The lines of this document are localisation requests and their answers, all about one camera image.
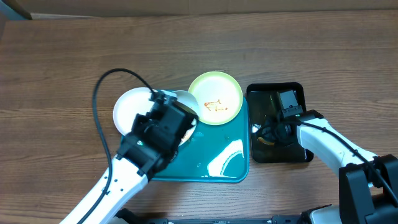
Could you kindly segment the green and yellow sponge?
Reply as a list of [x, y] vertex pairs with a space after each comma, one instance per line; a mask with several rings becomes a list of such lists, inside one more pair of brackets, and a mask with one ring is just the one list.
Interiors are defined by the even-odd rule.
[[273, 145], [274, 145], [273, 142], [267, 141], [267, 140], [265, 140], [265, 139], [262, 138], [262, 137], [258, 137], [257, 140], [258, 140], [259, 142], [263, 143], [263, 144], [268, 145], [268, 146], [273, 146]]

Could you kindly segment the white plate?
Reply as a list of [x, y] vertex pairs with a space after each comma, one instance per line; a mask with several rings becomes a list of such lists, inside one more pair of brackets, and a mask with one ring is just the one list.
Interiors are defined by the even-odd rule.
[[[173, 91], [173, 93], [176, 94], [177, 96], [177, 101], [181, 104], [183, 104], [184, 106], [186, 106], [187, 108], [189, 108], [191, 111], [195, 112], [197, 115], [199, 115], [199, 105], [198, 102], [196, 100], [196, 98], [189, 93], [188, 91], [183, 91], [183, 90], [176, 90]], [[184, 137], [181, 139], [179, 146], [182, 146], [183, 144], [185, 144], [190, 137], [192, 136], [192, 134], [194, 133], [194, 130], [197, 126], [197, 122], [198, 119], [194, 119], [192, 121], [192, 125], [193, 127], [190, 128], [184, 135]]]
[[113, 121], [116, 129], [125, 136], [131, 132], [137, 114], [145, 115], [154, 102], [152, 92], [147, 87], [134, 88], [125, 92], [113, 108]]

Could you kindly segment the white plate front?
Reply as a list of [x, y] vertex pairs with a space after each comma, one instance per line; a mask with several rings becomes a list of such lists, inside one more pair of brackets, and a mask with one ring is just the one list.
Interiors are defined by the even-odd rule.
[[[186, 106], [187, 108], [189, 108], [191, 111], [195, 112], [197, 115], [199, 115], [199, 105], [198, 102], [196, 100], [196, 98], [189, 93], [188, 91], [183, 91], [183, 90], [176, 90], [173, 91], [173, 93], [176, 94], [177, 96], [177, 101], [181, 104], [183, 104], [184, 106]], [[190, 137], [192, 136], [192, 134], [194, 133], [194, 130], [197, 126], [197, 122], [198, 119], [194, 119], [192, 121], [192, 125], [193, 127], [190, 128], [184, 135], [184, 137], [181, 139], [179, 146], [182, 146], [183, 144], [185, 144]]]

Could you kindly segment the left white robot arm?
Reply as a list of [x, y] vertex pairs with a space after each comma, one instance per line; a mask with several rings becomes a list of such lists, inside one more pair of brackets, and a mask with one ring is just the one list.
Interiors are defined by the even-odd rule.
[[187, 91], [125, 92], [113, 109], [124, 141], [108, 168], [63, 223], [108, 223], [120, 208], [164, 170], [193, 133], [198, 102]]

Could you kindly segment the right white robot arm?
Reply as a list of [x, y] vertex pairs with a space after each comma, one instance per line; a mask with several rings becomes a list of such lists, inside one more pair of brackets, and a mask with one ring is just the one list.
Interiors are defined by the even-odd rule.
[[297, 143], [339, 180], [339, 204], [301, 214], [301, 223], [397, 223], [397, 158], [377, 156], [336, 131], [317, 111], [282, 110], [255, 132], [275, 147]]

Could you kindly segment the black water tray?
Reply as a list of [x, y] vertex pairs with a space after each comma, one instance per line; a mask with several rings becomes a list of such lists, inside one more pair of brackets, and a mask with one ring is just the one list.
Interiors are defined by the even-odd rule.
[[252, 158], [257, 163], [310, 162], [314, 155], [282, 120], [306, 111], [303, 87], [297, 82], [253, 83], [246, 89]]

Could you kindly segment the teal plastic tray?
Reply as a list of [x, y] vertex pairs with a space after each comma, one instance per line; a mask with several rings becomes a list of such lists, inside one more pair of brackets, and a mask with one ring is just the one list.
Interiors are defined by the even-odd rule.
[[222, 125], [199, 122], [190, 139], [165, 170], [153, 177], [159, 181], [242, 181], [249, 171], [248, 106], [243, 101], [238, 115]]

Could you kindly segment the green rimmed plate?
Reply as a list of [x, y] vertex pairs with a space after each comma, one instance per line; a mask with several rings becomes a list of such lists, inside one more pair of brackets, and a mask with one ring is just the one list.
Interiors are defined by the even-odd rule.
[[221, 71], [206, 72], [196, 77], [188, 92], [198, 102], [199, 120], [209, 125], [230, 122], [243, 105], [243, 92], [239, 83]]

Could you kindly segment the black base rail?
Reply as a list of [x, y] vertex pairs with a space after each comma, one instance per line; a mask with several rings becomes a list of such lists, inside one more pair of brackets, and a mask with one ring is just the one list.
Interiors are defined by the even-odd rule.
[[139, 217], [130, 210], [120, 210], [109, 223], [138, 224], [311, 224], [341, 223], [338, 210], [309, 210], [300, 215], [274, 215], [271, 218], [209, 218], [209, 219], [177, 219]]

